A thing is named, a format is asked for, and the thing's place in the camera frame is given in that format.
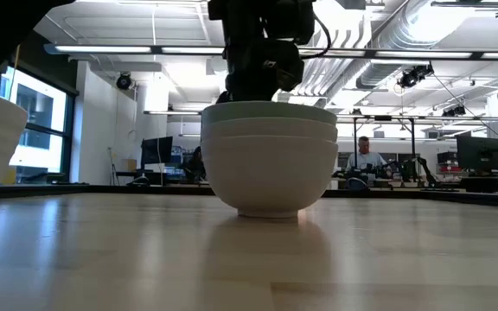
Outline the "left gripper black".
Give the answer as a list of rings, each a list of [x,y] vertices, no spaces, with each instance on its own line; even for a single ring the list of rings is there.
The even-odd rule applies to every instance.
[[[270,101],[278,90],[273,83],[235,73],[256,73],[276,64],[278,41],[297,47],[310,41],[315,31],[316,0],[209,0],[209,19],[223,28],[227,61],[226,90],[217,103]]]

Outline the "pale green bowl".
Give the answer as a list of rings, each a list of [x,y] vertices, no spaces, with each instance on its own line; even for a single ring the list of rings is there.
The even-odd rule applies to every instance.
[[[221,121],[254,118],[287,117],[301,118],[335,125],[337,116],[322,108],[272,101],[239,101],[210,105],[201,112],[201,124],[208,125]]]

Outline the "medium white bowl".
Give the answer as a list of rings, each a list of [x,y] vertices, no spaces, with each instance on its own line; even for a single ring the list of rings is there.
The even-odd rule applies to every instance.
[[[334,125],[287,117],[240,118],[201,127],[202,141],[230,136],[297,136],[335,142],[337,134]]]

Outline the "large white ribbed bowl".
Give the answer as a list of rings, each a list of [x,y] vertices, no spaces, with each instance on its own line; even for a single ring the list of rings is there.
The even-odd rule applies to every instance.
[[[257,218],[292,218],[319,200],[331,180],[338,146],[297,136],[230,136],[201,142],[214,194]]]

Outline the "seated person in shadow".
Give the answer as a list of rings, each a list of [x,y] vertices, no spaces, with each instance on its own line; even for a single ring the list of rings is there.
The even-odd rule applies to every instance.
[[[194,150],[192,156],[183,164],[183,170],[189,183],[199,183],[206,180],[206,170],[200,146]]]

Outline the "small black monitor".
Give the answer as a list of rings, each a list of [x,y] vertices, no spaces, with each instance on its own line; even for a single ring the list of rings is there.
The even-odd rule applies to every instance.
[[[141,166],[171,162],[172,136],[144,139],[141,144]]]

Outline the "black ceiling-mounted device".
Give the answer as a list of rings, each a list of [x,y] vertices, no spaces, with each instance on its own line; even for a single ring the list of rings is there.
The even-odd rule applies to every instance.
[[[129,72],[122,72],[116,80],[116,87],[122,91],[128,91],[134,85],[135,83],[133,82],[131,78],[131,73]]]

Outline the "black dome-shaped object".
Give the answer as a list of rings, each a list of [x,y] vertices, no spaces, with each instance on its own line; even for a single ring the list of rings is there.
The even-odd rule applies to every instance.
[[[368,185],[362,179],[351,177],[345,181],[345,189],[349,191],[367,191]]]

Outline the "long ceiling light bar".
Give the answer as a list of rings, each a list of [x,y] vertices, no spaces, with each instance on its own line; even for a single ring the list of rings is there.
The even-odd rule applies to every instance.
[[[49,54],[132,54],[174,56],[216,56],[223,54],[223,47],[216,46],[113,46],[113,45],[59,45],[45,44]],[[498,61],[498,50],[393,50],[371,48],[331,48],[324,54],[320,48],[299,48],[301,56],[320,56],[330,59],[370,60],[455,60]]]

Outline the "black background robot arms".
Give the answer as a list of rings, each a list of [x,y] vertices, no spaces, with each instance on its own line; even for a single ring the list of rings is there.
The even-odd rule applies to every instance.
[[[426,179],[425,186],[427,187],[438,186],[438,180],[429,170],[427,161],[420,156],[414,156],[403,162],[393,161],[388,163],[388,166],[391,165],[394,165],[397,168],[403,182],[411,182],[411,181],[418,182],[419,179],[418,167],[421,167],[425,173],[425,179]]]

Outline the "red storage boxes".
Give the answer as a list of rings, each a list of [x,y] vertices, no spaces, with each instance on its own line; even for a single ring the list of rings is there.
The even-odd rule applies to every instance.
[[[439,174],[460,173],[462,169],[459,167],[457,152],[446,151],[437,153],[437,172]]]

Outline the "large black monitor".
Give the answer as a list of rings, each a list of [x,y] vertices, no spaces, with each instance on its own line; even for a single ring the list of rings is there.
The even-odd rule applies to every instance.
[[[462,169],[498,170],[498,139],[457,136],[457,161]]]

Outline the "black metal stand frame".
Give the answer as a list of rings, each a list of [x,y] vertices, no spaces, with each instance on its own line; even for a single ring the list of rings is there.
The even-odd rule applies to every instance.
[[[358,142],[358,139],[361,137],[361,136],[357,136],[358,128],[359,128],[359,126],[357,125],[357,120],[358,120],[357,117],[354,117],[352,120],[353,135],[354,135],[354,137],[353,137],[353,144],[354,144],[353,153],[357,152],[357,142]],[[386,162],[386,165],[383,165],[381,167],[374,167],[374,168],[372,168],[370,164],[367,165],[367,168],[351,168],[351,169],[348,169],[349,175],[351,177],[356,177],[356,178],[362,179],[368,185],[373,185],[375,182],[387,180],[389,177],[393,176],[393,174],[390,172],[390,167],[392,165],[388,166],[388,163],[390,163],[390,162]]]

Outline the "silver ceiling duct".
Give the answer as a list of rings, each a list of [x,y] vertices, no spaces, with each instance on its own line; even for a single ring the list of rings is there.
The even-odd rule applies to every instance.
[[[429,49],[448,36],[455,26],[439,26],[440,15],[435,0],[409,0],[394,18],[372,39],[369,47],[375,49]],[[378,64],[364,60],[363,71],[356,79],[359,89],[374,89],[400,65]]]

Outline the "black table edge rail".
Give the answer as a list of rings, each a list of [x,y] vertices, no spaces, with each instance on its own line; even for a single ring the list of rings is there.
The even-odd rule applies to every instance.
[[[210,187],[123,187],[97,185],[0,186],[0,199],[64,194],[157,194],[214,196]],[[435,200],[479,206],[498,206],[498,194],[441,191],[326,190],[322,199]]]

